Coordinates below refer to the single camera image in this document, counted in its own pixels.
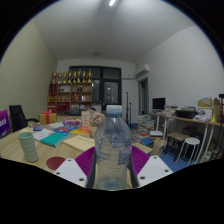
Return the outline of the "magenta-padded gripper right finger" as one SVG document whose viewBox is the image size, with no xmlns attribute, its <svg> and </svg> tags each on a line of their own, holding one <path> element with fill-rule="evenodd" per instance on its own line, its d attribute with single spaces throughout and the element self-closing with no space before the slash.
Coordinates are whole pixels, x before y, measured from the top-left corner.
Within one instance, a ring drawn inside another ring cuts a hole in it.
<svg viewBox="0 0 224 224">
<path fill-rule="evenodd" d="M 146 186 L 173 173 L 159 156 L 150 156 L 136 146 L 132 147 L 129 169 L 133 188 Z"/>
</svg>

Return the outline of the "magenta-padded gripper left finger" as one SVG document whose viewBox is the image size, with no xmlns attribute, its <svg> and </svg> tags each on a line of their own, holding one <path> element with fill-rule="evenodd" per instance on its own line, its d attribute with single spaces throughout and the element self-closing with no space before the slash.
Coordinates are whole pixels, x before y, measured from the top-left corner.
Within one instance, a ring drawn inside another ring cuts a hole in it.
<svg viewBox="0 0 224 224">
<path fill-rule="evenodd" d="M 54 172 L 67 181 L 78 186 L 92 189 L 95 182 L 96 153 L 92 147 L 83 152 L 77 158 L 66 159 Z"/>
</svg>

